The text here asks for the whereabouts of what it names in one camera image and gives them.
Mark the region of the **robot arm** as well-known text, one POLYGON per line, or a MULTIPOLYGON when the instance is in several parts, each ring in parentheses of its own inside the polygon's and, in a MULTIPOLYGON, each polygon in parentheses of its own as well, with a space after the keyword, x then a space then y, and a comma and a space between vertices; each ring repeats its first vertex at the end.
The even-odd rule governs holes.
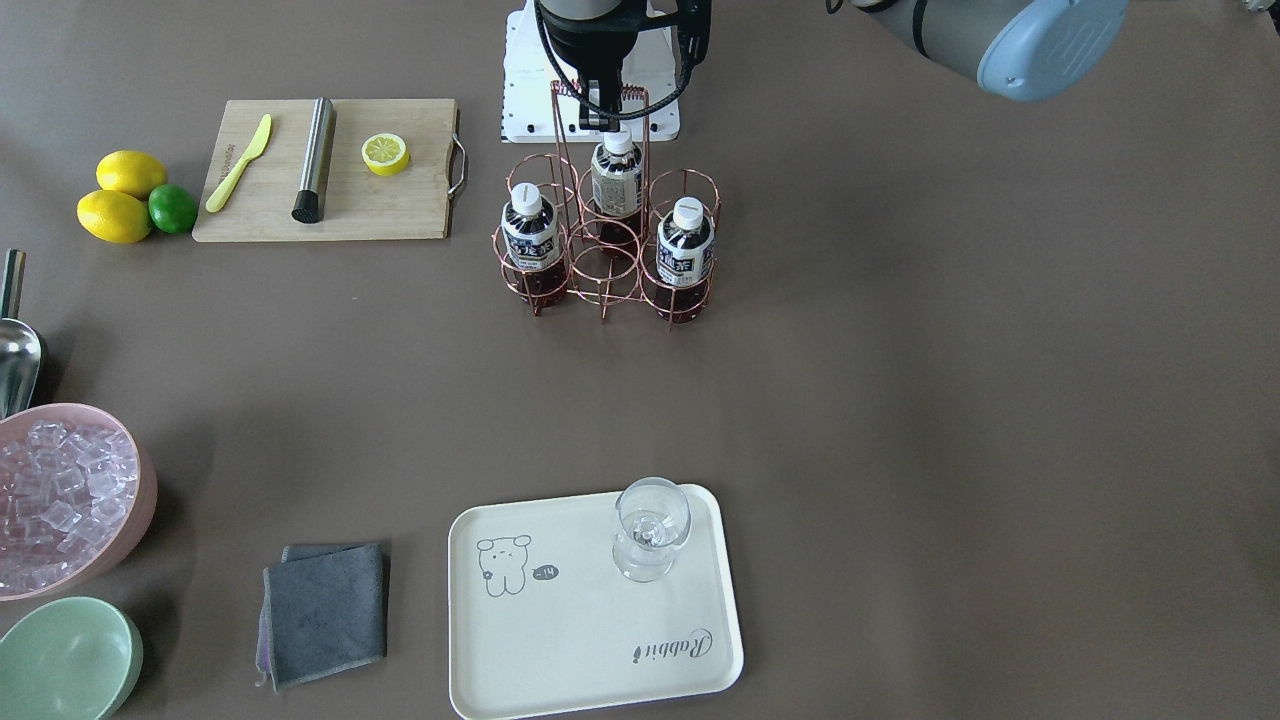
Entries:
MULTIPOLYGON (((1071 87, 1108 51, 1125 1, 859 1, 920 56, 973 79, 987 94, 1038 102, 1071 87)), ((645 1, 535 1, 532 24, 561 86, 579 102, 579 124, 617 131, 659 111, 689 86, 710 42, 712 4, 680 1, 652 14, 645 1), (675 87, 623 109, 623 65, 641 33, 672 28, 675 87)))

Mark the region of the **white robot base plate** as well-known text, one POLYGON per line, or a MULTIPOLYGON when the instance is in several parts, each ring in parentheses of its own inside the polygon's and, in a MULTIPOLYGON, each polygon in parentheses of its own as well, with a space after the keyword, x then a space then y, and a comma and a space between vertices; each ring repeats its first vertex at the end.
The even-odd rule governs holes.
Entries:
MULTIPOLYGON (((575 99, 559 96, 558 108, 553 108, 552 83, 558 77, 538 37, 535 6, 535 1, 526 1, 506 20, 500 138, 511 143, 553 143, 562 129, 571 143, 599 143, 602 132, 582 126, 575 99)), ((676 90, 680 67, 675 29, 643 31, 623 60, 621 77, 626 86, 643 90, 623 96, 626 113, 649 108, 676 90)))

